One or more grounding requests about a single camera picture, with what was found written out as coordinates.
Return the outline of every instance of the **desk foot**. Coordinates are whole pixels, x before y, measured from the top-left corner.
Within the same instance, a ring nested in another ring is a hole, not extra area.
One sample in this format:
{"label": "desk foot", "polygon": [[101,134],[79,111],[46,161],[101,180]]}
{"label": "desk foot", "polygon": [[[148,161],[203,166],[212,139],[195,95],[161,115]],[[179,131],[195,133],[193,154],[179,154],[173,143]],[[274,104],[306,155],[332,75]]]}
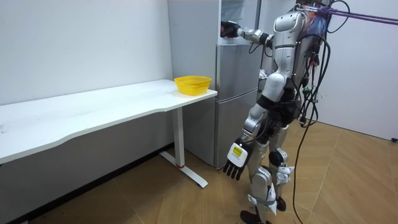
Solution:
{"label": "desk foot", "polygon": [[[167,159],[169,162],[171,162],[175,167],[177,167],[177,165],[175,164],[175,158],[172,155],[170,155],[167,152],[161,152],[160,155],[163,156],[165,159]],[[196,174],[194,171],[192,171],[188,167],[183,166],[182,168],[178,168],[178,169],[180,171],[184,172],[184,174],[187,174],[201,188],[205,188],[207,186],[207,181],[205,181],[203,178],[201,178],[198,174]]]}

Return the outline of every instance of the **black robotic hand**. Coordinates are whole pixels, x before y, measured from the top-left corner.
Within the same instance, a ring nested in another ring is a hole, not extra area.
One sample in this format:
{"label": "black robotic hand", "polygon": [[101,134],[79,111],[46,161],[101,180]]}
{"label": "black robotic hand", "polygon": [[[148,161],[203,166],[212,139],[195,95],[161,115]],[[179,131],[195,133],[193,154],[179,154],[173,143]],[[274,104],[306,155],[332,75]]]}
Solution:
{"label": "black robotic hand", "polygon": [[237,23],[228,21],[221,21],[221,37],[238,37],[238,29],[241,28]]}
{"label": "black robotic hand", "polygon": [[230,175],[232,179],[239,180],[244,171],[244,167],[248,164],[252,154],[250,144],[241,142],[240,139],[235,140],[227,155],[228,160],[224,166],[223,172]]}

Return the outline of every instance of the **wooden floor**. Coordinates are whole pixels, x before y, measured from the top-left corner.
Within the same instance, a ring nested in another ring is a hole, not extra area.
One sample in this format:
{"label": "wooden floor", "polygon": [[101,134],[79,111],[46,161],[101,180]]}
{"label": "wooden floor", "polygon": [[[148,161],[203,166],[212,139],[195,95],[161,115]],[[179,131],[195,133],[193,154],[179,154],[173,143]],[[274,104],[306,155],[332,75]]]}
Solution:
{"label": "wooden floor", "polygon": [[[302,133],[291,125],[284,144],[289,165]],[[247,173],[237,182],[189,153],[186,161],[206,188],[157,156],[30,223],[240,224],[241,210],[254,212]],[[273,224],[294,224],[292,189],[293,183],[284,187],[287,211],[269,214]],[[304,223],[395,224],[397,200],[398,144],[321,123],[310,128],[297,170]]]}

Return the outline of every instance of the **white table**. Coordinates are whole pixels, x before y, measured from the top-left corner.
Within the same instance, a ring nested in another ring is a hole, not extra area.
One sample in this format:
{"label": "white table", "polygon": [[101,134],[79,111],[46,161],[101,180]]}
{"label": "white table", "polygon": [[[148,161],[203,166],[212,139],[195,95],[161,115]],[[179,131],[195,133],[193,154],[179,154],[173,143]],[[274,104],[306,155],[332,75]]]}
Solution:
{"label": "white table", "polygon": [[203,178],[184,166],[182,107],[216,95],[213,90],[183,95],[173,81],[157,80],[0,106],[0,164],[115,124],[173,110],[176,158],[160,154],[206,187]]}

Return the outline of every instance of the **yellow basket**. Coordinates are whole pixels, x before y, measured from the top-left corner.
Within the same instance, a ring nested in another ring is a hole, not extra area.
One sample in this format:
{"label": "yellow basket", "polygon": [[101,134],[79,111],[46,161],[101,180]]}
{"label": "yellow basket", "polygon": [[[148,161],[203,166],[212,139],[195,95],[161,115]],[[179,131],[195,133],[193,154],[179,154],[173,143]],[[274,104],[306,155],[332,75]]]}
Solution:
{"label": "yellow basket", "polygon": [[209,89],[211,78],[201,76],[187,76],[174,78],[180,93],[197,96],[206,93]]}

